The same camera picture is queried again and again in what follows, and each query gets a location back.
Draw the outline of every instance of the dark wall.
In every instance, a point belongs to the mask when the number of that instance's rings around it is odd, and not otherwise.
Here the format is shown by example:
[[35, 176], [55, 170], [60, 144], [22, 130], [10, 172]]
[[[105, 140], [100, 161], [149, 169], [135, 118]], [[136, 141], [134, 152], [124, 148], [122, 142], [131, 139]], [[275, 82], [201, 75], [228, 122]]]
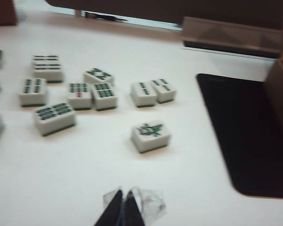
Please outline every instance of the dark wall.
[[181, 24], [184, 16], [281, 28], [283, 0], [46, 0], [56, 7]]

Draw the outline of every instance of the black mat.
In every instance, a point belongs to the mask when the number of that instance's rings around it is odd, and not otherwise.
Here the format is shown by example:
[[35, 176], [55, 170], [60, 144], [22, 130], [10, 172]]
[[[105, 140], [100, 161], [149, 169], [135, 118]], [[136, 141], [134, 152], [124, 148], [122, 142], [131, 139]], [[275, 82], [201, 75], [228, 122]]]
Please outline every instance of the black mat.
[[263, 83], [209, 74], [197, 80], [233, 186], [283, 198], [283, 134]]

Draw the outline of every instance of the green symbol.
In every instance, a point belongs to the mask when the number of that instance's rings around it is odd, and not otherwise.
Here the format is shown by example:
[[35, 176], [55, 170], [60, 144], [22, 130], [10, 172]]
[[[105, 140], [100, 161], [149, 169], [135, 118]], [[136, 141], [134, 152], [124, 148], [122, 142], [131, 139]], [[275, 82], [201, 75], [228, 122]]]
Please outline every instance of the green symbol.
[[94, 71], [94, 72], [101, 72], [101, 70], [98, 69], [98, 68], [93, 68], [93, 71]]
[[140, 135], [154, 135], [155, 137], [161, 136], [159, 131], [161, 131], [161, 128], [163, 127], [163, 124], [159, 124], [156, 126], [150, 126], [149, 124], [144, 124], [144, 126], [141, 126], [140, 128], [137, 128], [140, 132]]
[[105, 78], [107, 78], [108, 76], [105, 73], [103, 73], [102, 75], [96, 75], [95, 77], [101, 80], [105, 80]]

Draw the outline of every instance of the black pad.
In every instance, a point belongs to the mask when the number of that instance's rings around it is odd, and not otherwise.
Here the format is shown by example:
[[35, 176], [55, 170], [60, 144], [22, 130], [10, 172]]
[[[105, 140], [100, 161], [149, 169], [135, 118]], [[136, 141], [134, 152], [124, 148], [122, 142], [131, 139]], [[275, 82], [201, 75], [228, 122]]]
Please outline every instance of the black pad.
[[283, 198], [283, 134], [263, 82], [198, 74], [233, 186]]
[[117, 225], [119, 214], [123, 202], [123, 192], [118, 190], [114, 198], [111, 200], [101, 217], [94, 226], [115, 226]]
[[125, 203], [126, 226], [145, 226], [132, 191], [129, 191]]

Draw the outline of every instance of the table surface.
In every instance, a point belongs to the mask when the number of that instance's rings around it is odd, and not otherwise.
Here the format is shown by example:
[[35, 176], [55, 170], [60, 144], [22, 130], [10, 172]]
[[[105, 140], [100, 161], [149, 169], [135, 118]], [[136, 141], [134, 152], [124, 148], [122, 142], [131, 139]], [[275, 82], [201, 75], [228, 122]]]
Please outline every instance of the table surface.
[[[90, 226], [102, 196], [122, 186], [162, 190], [167, 214], [154, 226], [283, 226], [283, 200], [249, 197], [232, 186], [196, 82], [198, 73], [263, 81], [272, 61], [183, 48], [180, 31], [49, 12], [40, 0], [16, 1], [17, 26], [0, 26], [0, 226]], [[34, 108], [20, 107], [22, 79], [35, 54], [57, 54], [65, 82], [49, 84], [49, 104], [66, 101], [67, 84], [98, 67], [114, 74], [115, 110], [77, 112], [77, 125], [42, 137]], [[176, 100], [136, 108], [133, 82], [165, 78]], [[170, 145], [139, 154], [133, 125], [162, 120]]]

